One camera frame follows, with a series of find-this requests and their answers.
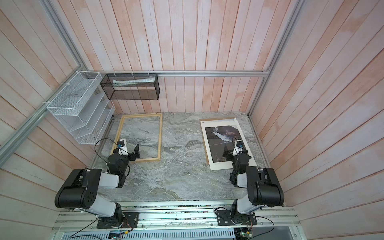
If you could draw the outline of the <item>wooden picture frame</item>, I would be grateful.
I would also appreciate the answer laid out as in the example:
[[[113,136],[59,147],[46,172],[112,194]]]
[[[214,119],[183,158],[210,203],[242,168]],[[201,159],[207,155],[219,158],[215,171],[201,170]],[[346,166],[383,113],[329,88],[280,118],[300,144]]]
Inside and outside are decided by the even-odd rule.
[[[137,163],[159,162],[162,149],[163,114],[122,115],[114,142],[125,140],[126,151],[139,144],[141,157]]]

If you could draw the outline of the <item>waterfall photo print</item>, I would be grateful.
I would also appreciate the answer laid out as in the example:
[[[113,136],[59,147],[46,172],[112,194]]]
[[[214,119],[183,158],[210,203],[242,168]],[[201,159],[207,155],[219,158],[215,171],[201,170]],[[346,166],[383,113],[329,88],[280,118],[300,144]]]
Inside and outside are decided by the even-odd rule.
[[[241,127],[240,127],[239,122],[238,122],[238,129],[239,129],[239,132],[240,132],[240,133],[236,133],[236,137],[232,138],[232,146],[233,146],[233,149],[231,150],[232,146],[231,146],[230,144],[226,144],[224,150],[234,151],[234,143],[235,143],[235,140],[242,140],[242,141],[244,142],[244,148],[248,151],[248,154],[249,154],[249,156],[251,157],[251,159],[250,159],[250,161],[249,161],[249,165],[250,165],[250,166],[256,166],[256,165],[257,165],[257,164],[256,164],[256,161],[255,161],[254,156],[253,156],[253,154],[252,154],[252,152],[251,152],[251,150],[250,150],[250,147],[249,147],[249,145],[248,145],[248,143],[247,143],[247,140],[246,140],[246,138],[245,138],[245,136],[244,136],[244,133],[243,133]]]

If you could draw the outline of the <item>aluminium rail platform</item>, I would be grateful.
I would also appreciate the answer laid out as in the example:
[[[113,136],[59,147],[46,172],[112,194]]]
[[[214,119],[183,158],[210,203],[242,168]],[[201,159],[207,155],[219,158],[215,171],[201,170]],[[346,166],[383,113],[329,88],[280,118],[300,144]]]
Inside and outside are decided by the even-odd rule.
[[[233,200],[122,202],[123,212],[139,212],[135,229],[97,229],[96,216],[71,211],[59,214],[51,240],[107,240],[112,233],[123,233],[123,240],[134,239],[236,239],[274,238],[283,234],[288,239],[304,240],[303,227],[293,207],[263,207],[256,210],[256,226],[219,226],[214,210],[229,210]]]

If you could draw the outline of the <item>brown backing board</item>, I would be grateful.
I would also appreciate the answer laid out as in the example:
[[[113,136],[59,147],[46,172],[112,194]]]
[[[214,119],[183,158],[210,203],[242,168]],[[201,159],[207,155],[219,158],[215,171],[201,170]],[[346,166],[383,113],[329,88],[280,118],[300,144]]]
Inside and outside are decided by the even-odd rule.
[[[211,171],[232,168],[226,157],[222,157],[226,144],[232,146],[232,138],[238,129],[235,117],[200,119],[207,164]]]

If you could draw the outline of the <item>paper in black basket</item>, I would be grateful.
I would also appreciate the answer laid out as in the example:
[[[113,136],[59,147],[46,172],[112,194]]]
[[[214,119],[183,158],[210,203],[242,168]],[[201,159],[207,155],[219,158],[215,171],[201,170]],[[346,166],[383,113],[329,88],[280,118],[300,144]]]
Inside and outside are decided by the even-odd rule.
[[[114,87],[126,87],[126,88],[150,87],[151,85],[155,84],[155,81],[156,81],[155,77],[145,78],[145,79],[124,80],[124,81],[113,80],[112,85]]]

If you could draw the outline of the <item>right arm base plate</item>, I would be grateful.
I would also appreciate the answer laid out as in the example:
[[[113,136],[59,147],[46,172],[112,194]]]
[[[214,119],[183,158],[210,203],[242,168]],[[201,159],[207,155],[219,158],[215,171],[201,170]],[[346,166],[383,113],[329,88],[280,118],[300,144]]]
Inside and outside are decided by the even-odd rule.
[[[227,210],[224,208],[214,210],[214,213],[217,216],[217,222],[219,226],[256,226],[258,224],[255,215],[235,214],[232,213],[231,210]]]

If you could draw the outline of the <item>aluminium frame profile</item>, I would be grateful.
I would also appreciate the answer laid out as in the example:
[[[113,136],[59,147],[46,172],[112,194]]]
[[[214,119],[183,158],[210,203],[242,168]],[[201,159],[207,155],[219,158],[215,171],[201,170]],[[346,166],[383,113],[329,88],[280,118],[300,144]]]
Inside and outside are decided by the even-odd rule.
[[[31,114],[23,124],[7,139],[7,142],[1,146],[1,166],[3,166],[14,154],[14,152],[20,147],[20,145],[28,138],[31,132],[38,126],[38,124],[46,117],[48,114],[48,105],[61,94],[63,89],[69,85],[70,81],[77,75],[78,72],[82,72],[86,66],[84,61],[79,55],[79,51],[74,46],[72,39],[69,37],[68,32],[63,27],[61,20],[59,20],[58,14],[53,7],[51,1],[40,1],[43,9],[48,13],[49,17],[53,20],[55,27],[58,29],[58,32],[61,34],[61,38],[64,39],[64,42],[69,46],[72,54],[77,60],[80,61],[79,66],[72,71],[72,74],[69,75],[63,83],[60,83],[60,86],[54,90],[51,95],[44,100],[40,106],[35,109],[34,113]],[[288,24],[283,31],[282,38],[279,41],[278,48],[273,54],[271,64],[267,70],[262,71],[122,71],[123,74],[156,74],[158,77],[264,77],[262,81],[261,88],[257,91],[257,96],[255,100],[252,101],[252,108],[254,108],[260,98],[260,94],[263,92],[265,84],[268,81],[268,78],[271,76],[274,65],[278,62],[278,58],[281,56],[281,53],[284,49],[284,44],[287,43],[289,35],[294,29],[294,25],[298,20],[299,14],[302,11],[303,6],[306,4],[306,1],[295,1],[293,3],[292,12],[288,18]]]

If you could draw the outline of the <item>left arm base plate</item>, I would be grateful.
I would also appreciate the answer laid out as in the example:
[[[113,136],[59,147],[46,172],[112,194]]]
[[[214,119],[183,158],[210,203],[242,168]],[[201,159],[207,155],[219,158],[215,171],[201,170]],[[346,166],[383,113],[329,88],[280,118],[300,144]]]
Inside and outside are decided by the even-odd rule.
[[[97,229],[135,229],[139,221],[139,212],[122,212],[110,218],[100,218]]]

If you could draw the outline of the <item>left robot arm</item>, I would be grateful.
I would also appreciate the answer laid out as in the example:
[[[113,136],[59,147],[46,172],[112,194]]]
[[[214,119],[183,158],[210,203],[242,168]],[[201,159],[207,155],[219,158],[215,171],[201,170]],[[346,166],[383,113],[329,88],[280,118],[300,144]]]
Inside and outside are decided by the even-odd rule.
[[[140,158],[140,145],[129,153],[125,140],[107,160],[107,171],[101,169],[75,169],[56,194],[55,206],[67,210],[80,210],[99,217],[98,229],[130,228],[138,225],[139,213],[124,213],[119,203],[98,194],[99,189],[118,189],[124,186],[130,174],[129,162]]]

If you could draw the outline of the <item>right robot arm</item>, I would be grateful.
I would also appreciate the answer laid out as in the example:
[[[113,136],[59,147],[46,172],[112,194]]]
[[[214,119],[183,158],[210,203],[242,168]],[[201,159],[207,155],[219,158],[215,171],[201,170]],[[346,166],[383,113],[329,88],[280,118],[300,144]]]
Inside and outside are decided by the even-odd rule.
[[[256,221],[256,210],[283,205],[284,193],[274,169],[249,166],[251,157],[246,150],[241,153],[224,150],[223,157],[232,162],[231,184],[246,189],[247,194],[235,200],[229,210],[217,210],[218,218],[223,221],[221,226],[252,224]]]

